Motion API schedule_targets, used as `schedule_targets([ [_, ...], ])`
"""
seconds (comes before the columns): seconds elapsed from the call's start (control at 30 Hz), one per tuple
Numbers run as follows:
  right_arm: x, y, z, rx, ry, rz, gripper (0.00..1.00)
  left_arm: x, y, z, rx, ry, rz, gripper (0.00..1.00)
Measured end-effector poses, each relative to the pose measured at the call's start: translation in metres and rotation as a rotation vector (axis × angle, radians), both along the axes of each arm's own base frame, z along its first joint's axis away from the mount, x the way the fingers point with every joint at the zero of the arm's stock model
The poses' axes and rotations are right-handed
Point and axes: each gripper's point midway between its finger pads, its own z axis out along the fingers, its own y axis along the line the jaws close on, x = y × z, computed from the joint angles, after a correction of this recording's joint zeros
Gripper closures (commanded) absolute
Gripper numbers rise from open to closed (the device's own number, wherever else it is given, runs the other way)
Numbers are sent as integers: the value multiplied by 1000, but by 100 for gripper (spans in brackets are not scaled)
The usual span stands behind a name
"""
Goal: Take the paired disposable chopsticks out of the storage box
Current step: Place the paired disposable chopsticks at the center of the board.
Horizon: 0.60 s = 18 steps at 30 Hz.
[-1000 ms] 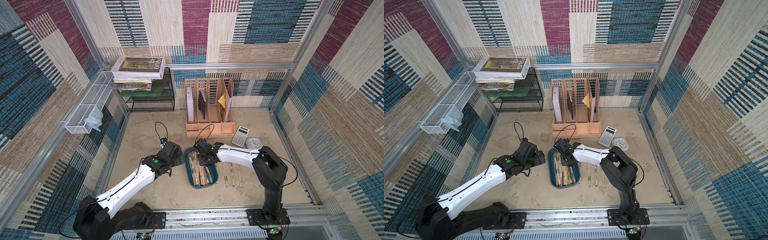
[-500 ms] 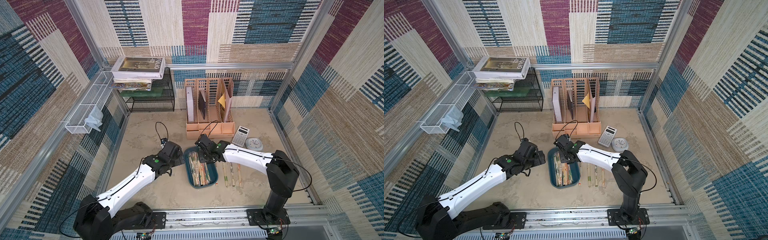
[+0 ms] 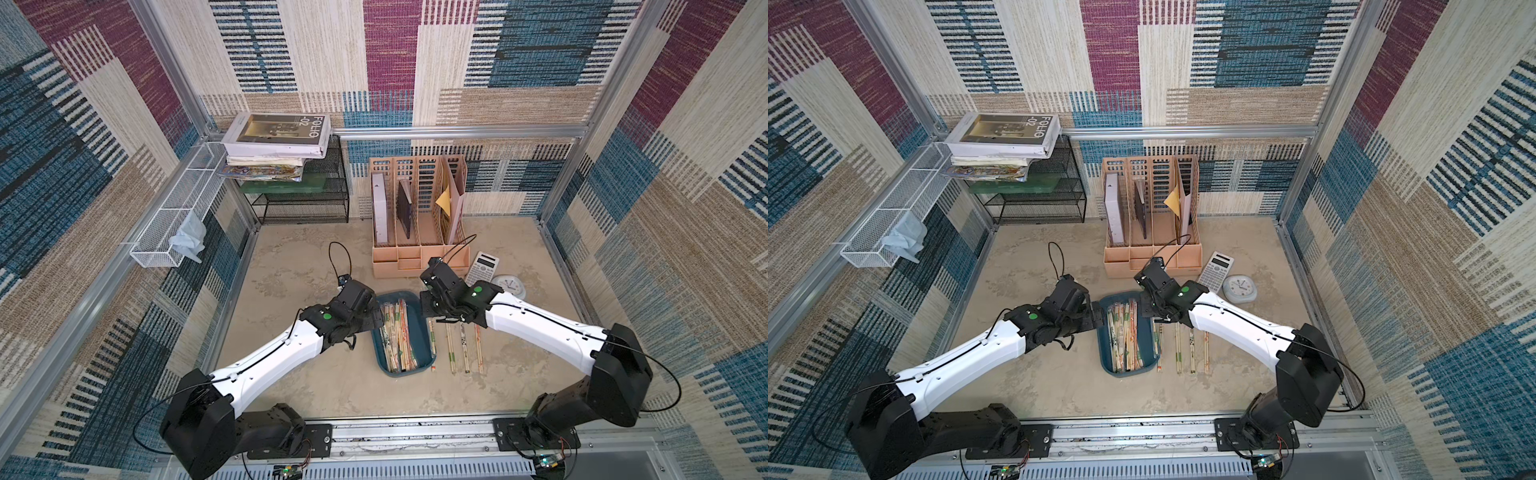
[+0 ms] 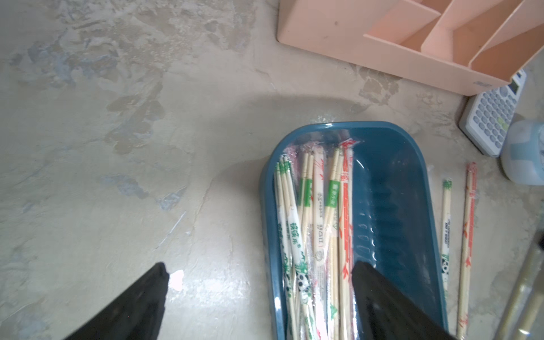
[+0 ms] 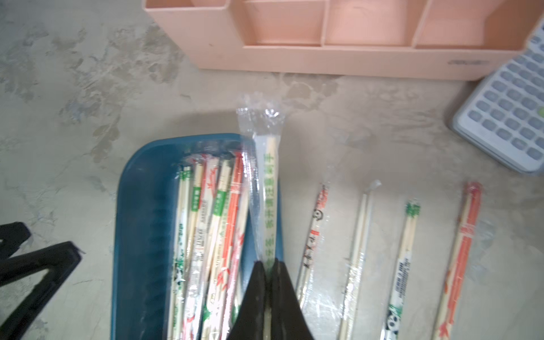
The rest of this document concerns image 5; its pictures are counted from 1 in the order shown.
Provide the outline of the green panda chopsticks pair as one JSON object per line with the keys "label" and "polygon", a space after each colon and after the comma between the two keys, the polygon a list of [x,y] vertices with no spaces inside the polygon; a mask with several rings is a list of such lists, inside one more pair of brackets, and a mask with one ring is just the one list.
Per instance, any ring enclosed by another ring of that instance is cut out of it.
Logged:
{"label": "green panda chopsticks pair", "polygon": [[405,207],[405,225],[399,246],[387,314],[381,332],[381,339],[384,340],[397,340],[399,338],[398,333],[402,321],[409,271],[412,266],[412,249],[420,211],[421,205],[418,200],[407,202]]}

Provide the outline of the plain chopsticks pair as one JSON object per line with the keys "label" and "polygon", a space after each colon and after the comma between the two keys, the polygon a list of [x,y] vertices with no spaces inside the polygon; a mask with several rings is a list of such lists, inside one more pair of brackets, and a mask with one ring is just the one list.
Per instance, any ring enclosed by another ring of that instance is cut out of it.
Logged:
{"label": "plain chopsticks pair", "polygon": [[353,337],[359,290],[367,258],[368,238],[373,218],[374,191],[380,186],[381,181],[379,180],[371,182],[361,198],[337,339],[352,339]]}

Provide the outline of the red striped chopsticks pair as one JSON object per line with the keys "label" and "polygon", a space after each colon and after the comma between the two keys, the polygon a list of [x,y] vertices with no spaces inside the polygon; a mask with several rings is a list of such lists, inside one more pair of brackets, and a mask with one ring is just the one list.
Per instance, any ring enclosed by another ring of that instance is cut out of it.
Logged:
{"label": "red striped chopsticks pair", "polygon": [[482,191],[483,186],[478,182],[473,181],[466,185],[463,207],[460,211],[456,237],[436,314],[433,339],[451,338],[456,318],[456,307],[463,288],[470,249],[480,213]]}

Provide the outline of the green text chopsticks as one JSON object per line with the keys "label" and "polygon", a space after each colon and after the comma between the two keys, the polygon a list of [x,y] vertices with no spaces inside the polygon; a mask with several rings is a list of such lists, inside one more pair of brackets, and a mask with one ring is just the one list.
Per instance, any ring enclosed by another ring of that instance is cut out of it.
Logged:
{"label": "green text chopsticks", "polygon": [[276,260],[279,223],[279,145],[286,116],[279,102],[246,93],[237,108],[256,255],[266,275]]}

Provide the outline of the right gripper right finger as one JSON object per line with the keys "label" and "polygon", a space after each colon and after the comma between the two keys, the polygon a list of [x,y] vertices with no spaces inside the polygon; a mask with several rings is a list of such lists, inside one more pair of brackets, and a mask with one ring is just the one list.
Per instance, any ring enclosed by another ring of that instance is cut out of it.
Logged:
{"label": "right gripper right finger", "polygon": [[271,270],[272,340],[313,340],[284,262],[275,260]]}

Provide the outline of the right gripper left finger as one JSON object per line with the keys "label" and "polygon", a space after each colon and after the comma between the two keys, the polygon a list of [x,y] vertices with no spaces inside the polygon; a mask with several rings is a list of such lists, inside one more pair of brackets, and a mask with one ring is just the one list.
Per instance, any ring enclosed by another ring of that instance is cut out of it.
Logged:
{"label": "right gripper left finger", "polygon": [[256,262],[239,310],[229,332],[228,340],[263,340],[264,316],[267,298],[266,271],[262,262]]}

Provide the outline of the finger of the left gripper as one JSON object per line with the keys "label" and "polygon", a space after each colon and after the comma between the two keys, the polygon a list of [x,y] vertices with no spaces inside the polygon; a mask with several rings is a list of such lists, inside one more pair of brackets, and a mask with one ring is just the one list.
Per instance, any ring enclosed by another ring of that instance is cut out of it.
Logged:
{"label": "finger of the left gripper", "polygon": [[44,272],[30,294],[1,323],[2,339],[22,339],[26,331],[82,260],[73,242],[62,242],[15,256],[31,236],[22,222],[1,226],[1,286]]}

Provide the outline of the red panda chopsticks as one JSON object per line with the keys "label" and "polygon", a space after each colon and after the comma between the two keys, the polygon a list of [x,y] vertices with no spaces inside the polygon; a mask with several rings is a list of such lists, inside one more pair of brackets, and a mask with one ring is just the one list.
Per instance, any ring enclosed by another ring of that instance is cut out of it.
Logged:
{"label": "red panda chopsticks", "polygon": [[319,193],[314,204],[312,218],[308,234],[303,249],[300,270],[297,279],[296,296],[300,309],[302,310],[307,300],[308,291],[310,290],[310,280],[314,267],[315,250],[320,241],[321,226],[324,224],[325,209],[330,191],[330,185],[327,183],[321,184]]}

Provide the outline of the teal plastic storage tray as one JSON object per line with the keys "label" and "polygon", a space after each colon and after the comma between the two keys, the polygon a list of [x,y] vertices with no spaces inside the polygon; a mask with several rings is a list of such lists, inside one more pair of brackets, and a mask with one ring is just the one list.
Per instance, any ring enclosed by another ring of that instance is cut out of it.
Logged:
{"label": "teal plastic storage tray", "polygon": [[117,198],[111,339],[165,339],[173,267],[179,165],[193,154],[242,150],[233,133],[146,144],[126,164]]}

